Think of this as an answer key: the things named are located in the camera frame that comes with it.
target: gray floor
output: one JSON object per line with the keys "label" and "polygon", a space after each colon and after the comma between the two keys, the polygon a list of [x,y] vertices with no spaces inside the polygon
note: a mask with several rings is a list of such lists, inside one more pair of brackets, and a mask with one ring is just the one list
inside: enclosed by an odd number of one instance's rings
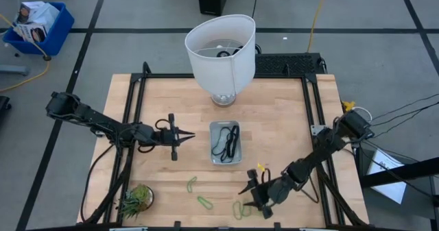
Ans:
{"label": "gray floor", "polygon": [[[87,28],[97,0],[65,2],[75,17],[74,28]],[[411,0],[425,28],[439,28],[438,0]],[[252,14],[254,0],[228,0],[224,14]],[[17,0],[0,0],[0,13],[13,19]],[[318,0],[257,0],[257,27],[310,28]],[[188,28],[211,16],[201,15],[198,0],[104,0],[96,28]],[[6,27],[0,21],[0,28]],[[317,28],[414,29],[404,0],[325,0]],[[14,230],[29,193],[53,121],[44,107],[52,91],[64,91],[85,34],[69,34],[44,77],[2,93],[13,109],[0,129],[0,223]],[[428,35],[439,49],[439,35]],[[308,34],[259,33],[264,53],[306,50]],[[148,61],[155,73],[190,73],[185,34],[93,34],[74,93],[84,103],[103,110],[113,73],[140,71]],[[340,96],[378,115],[409,101],[437,93],[438,74],[418,34],[316,34],[312,47],[335,74]],[[40,73],[40,56],[2,47],[0,62],[31,67]],[[0,88],[21,76],[0,75]],[[439,156],[437,107],[376,140],[378,144],[418,160]],[[34,211],[27,226],[73,225],[91,162],[95,137],[83,127],[63,124]],[[366,202],[370,221],[379,227],[429,230],[429,220],[377,208]]]}

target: white paper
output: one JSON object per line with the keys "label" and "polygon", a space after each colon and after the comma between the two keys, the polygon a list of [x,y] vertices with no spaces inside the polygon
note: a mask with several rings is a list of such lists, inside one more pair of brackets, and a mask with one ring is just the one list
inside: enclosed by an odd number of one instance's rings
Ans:
{"label": "white paper", "polygon": [[[391,155],[385,153],[384,151],[381,151],[380,149],[375,152],[373,160],[375,162],[378,162],[381,166],[377,165],[374,162],[371,162],[368,170],[368,175],[384,171],[385,169],[383,167],[387,169],[393,169],[404,165],[400,163],[397,159],[391,157]],[[403,201],[405,186],[406,183],[404,182],[396,182],[381,186],[373,186],[372,189],[376,190],[382,195],[385,195],[396,203],[401,204],[401,202]]]}

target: white lampshade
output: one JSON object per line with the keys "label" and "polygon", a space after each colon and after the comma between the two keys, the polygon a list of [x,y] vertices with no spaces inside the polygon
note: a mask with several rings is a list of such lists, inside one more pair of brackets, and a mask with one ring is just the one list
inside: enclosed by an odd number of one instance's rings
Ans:
{"label": "white lampshade", "polygon": [[[254,20],[240,14],[211,19],[191,30],[185,45],[197,83],[212,95],[240,93],[254,77],[255,32]],[[215,41],[226,40],[237,42],[242,49],[222,58],[200,53]]]}

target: lamp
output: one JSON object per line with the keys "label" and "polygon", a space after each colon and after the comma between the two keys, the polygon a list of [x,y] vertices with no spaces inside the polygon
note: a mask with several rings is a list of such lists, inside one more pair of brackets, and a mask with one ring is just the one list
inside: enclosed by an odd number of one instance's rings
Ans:
{"label": "lamp", "polygon": [[228,15],[204,22],[185,39],[193,75],[212,95],[215,104],[226,107],[254,76],[254,20],[246,15]]}

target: wooden tabletop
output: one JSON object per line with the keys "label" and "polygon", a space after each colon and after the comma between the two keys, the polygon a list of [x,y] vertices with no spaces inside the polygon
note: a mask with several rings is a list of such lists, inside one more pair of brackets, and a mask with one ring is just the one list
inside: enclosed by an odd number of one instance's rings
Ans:
{"label": "wooden tabletop", "polygon": [[[130,75],[113,75],[104,114],[122,120]],[[326,123],[342,114],[340,98],[333,75],[318,75],[318,86]],[[312,88],[309,86],[311,101]],[[134,94],[131,120],[137,94]],[[317,113],[314,107],[314,119]],[[236,220],[233,203],[250,200],[247,192],[238,195],[248,180],[247,170],[265,164],[275,178],[291,162],[312,151],[308,121],[300,80],[254,79],[236,102],[228,108],[218,108],[210,95],[194,79],[147,79],[141,121],[153,125],[173,112],[176,125],[196,133],[196,137],[178,148],[178,161],[171,161],[171,149],[156,147],[148,154],[134,153],[130,189],[146,184],[155,194],[154,204],[137,218],[124,221],[125,226],[173,226],[181,221],[184,227],[273,227],[280,222],[283,228],[324,227],[321,204],[315,204],[301,192],[292,191],[281,205],[273,207],[273,217],[265,220],[255,208],[250,217]],[[211,162],[209,123],[236,120],[241,128],[243,160],[238,165],[218,166]],[[106,138],[98,138],[93,161],[108,147]],[[115,150],[111,150],[96,165],[90,179],[84,214],[89,217],[108,191]],[[368,215],[357,177],[355,162],[350,153],[333,155],[340,193],[365,222]],[[198,180],[188,193],[187,182]],[[316,173],[311,175],[317,184]],[[304,189],[314,195],[310,183]],[[205,209],[197,196],[213,203]],[[336,223],[332,198],[329,198],[333,222]],[[113,206],[112,221],[116,219]]]}

